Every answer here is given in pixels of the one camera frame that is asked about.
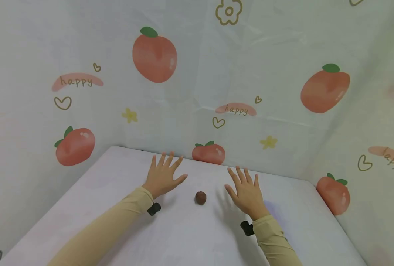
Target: heart outline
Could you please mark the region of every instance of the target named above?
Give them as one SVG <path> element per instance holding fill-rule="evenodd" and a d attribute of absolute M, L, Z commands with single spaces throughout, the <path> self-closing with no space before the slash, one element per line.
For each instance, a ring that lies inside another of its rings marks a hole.
<path fill-rule="evenodd" d="M 352 0 L 349 0 L 349 3 L 351 4 L 351 6 L 357 6 L 359 5 L 361 2 L 363 2 L 364 0 L 359 0 L 357 3 L 353 3 Z"/>
<path fill-rule="evenodd" d="M 57 99 L 58 99 L 58 101 L 60 101 L 60 103 L 63 103 L 63 102 L 65 101 L 65 99 L 70 99 L 70 104 L 69 104 L 66 108 L 60 107 L 60 106 L 58 105 L 58 103 L 57 103 Z M 71 104 L 73 103 L 73 101 L 71 100 L 71 97 L 69 97 L 69 96 L 67 96 L 67 97 L 65 97 L 65 98 L 63 98 L 63 99 L 60 99 L 60 98 L 58 98 L 58 97 L 55 97 L 55 98 L 54 98 L 54 103 L 55 103 L 55 106 L 57 106 L 57 107 L 60 108 L 61 110 L 68 110 L 68 109 L 70 109 Z"/>
<path fill-rule="evenodd" d="M 256 96 L 256 98 L 255 98 L 255 104 L 258 104 L 258 103 L 260 103 L 261 101 L 262 101 L 262 98 L 259 97 L 259 95 Z"/>
<path fill-rule="evenodd" d="M 365 169 L 365 170 L 363 170 L 363 169 L 360 168 L 360 161 L 361 161 L 361 158 L 363 158 L 363 157 L 364 157 L 363 164 L 369 164 L 369 165 L 370 165 L 370 167 L 369 167 L 368 169 Z M 373 167 L 373 163 L 371 163 L 371 162 L 366 162 L 366 159 L 367 159 L 367 157 L 366 157 L 364 154 L 361 155 L 360 158 L 358 159 L 357 167 L 358 167 L 358 169 L 359 169 L 360 171 L 362 171 L 362 172 L 368 171 L 368 170 L 370 170 L 370 169 Z"/>
<path fill-rule="evenodd" d="M 97 65 L 96 63 L 94 63 L 94 70 L 95 70 L 95 72 L 100 72 L 101 71 L 101 66 Z"/>
<path fill-rule="evenodd" d="M 223 123 L 221 126 L 216 126 L 216 125 L 215 125 L 215 119 L 216 119 L 216 123 L 217 123 L 217 124 L 219 124 L 221 121 L 223 121 L 224 123 Z M 213 124 L 213 126 L 214 126 L 216 129 L 220 129 L 221 127 L 225 126 L 225 119 L 218 120 L 218 118 L 215 116 L 215 117 L 212 118 L 212 124 Z"/>

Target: finger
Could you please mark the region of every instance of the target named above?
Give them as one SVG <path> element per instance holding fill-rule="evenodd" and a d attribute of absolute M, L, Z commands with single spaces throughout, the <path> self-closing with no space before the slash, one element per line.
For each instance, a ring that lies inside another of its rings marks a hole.
<path fill-rule="evenodd" d="M 162 156 L 160 157 L 160 161 L 159 164 L 157 165 L 157 167 L 161 167 L 164 164 L 164 158 L 166 157 L 166 153 L 163 152 Z"/>
<path fill-rule="evenodd" d="M 228 173 L 230 174 L 232 180 L 234 181 L 235 188 L 237 188 L 241 184 L 240 180 L 238 179 L 236 174 L 234 174 L 234 172 L 229 167 L 228 167 Z"/>
<path fill-rule="evenodd" d="M 156 155 L 153 155 L 153 159 L 151 160 L 151 166 L 150 168 L 156 167 Z"/>
<path fill-rule="evenodd" d="M 172 168 L 172 170 L 173 171 L 176 171 L 176 169 L 178 168 L 178 166 L 182 163 L 182 160 L 184 159 L 184 157 L 179 157 L 179 159 L 176 161 L 176 162 L 174 162 L 173 164 L 172 164 L 172 166 L 171 166 L 171 168 Z"/>
<path fill-rule="evenodd" d="M 243 183 L 247 183 L 246 177 L 245 177 L 244 174 L 241 172 L 240 167 L 237 165 L 237 166 L 235 167 L 235 169 L 237 170 L 237 174 L 238 174 L 238 177 L 240 178 L 241 183 L 242 183 L 242 184 L 243 184 Z"/>
<path fill-rule="evenodd" d="M 259 188 L 259 176 L 258 176 L 258 174 L 255 175 L 255 187 Z"/>
<path fill-rule="evenodd" d="M 168 157 L 168 159 L 166 160 L 166 163 L 165 163 L 165 165 L 166 165 L 167 167 L 169 167 L 170 164 L 172 163 L 173 155 L 174 155 L 174 152 L 171 151 L 171 153 L 169 154 L 169 157 Z"/>
<path fill-rule="evenodd" d="M 185 181 L 185 179 L 187 179 L 188 174 L 183 174 L 182 176 L 178 177 L 176 180 L 174 180 L 174 185 L 175 187 L 177 187 L 179 184 L 181 184 L 182 182 Z"/>
<path fill-rule="evenodd" d="M 247 168 L 244 169 L 244 174 L 246 176 L 247 183 L 253 185 L 253 180 L 251 179 L 249 171 L 247 170 Z"/>
<path fill-rule="evenodd" d="M 230 194 L 232 201 L 235 203 L 238 197 L 237 197 L 236 193 L 234 192 L 233 188 L 231 188 L 230 185 L 225 184 L 225 189 L 228 192 L 228 194 Z"/>

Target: table surface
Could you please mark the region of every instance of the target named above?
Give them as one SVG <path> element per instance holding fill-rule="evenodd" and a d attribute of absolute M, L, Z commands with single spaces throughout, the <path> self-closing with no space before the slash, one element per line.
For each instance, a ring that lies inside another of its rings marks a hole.
<path fill-rule="evenodd" d="M 72 236 L 143 184 L 152 155 L 109 148 L 0 266 L 46 265 Z M 175 178 L 184 173 L 183 184 L 156 199 L 161 211 L 141 215 L 99 265 L 268 265 L 255 236 L 245 236 L 240 227 L 251 220 L 225 192 L 224 184 L 233 185 L 227 167 L 184 159 Z M 366 266 L 312 184 L 259 173 L 259 185 L 303 265 Z M 194 202 L 198 191 L 207 195 L 203 206 Z"/>

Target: brown ball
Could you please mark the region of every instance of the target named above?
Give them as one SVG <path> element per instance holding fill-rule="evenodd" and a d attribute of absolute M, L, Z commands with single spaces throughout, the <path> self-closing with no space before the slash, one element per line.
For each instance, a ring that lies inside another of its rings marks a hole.
<path fill-rule="evenodd" d="M 205 202 L 206 202 L 206 193 L 204 193 L 203 191 L 198 191 L 197 194 L 196 194 L 195 201 L 199 205 L 205 204 Z"/>

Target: sleeve cuff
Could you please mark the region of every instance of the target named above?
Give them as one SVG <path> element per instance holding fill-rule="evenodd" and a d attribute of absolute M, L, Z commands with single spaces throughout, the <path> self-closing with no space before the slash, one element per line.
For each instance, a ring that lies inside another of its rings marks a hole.
<path fill-rule="evenodd" d="M 254 221 L 253 232 L 258 242 L 264 242 L 272 236 L 284 237 L 283 229 L 272 215 L 267 215 Z"/>
<path fill-rule="evenodd" d="M 139 187 L 124 198 L 122 202 L 134 202 L 138 206 L 139 212 L 144 213 L 153 205 L 154 199 L 148 190 Z"/>

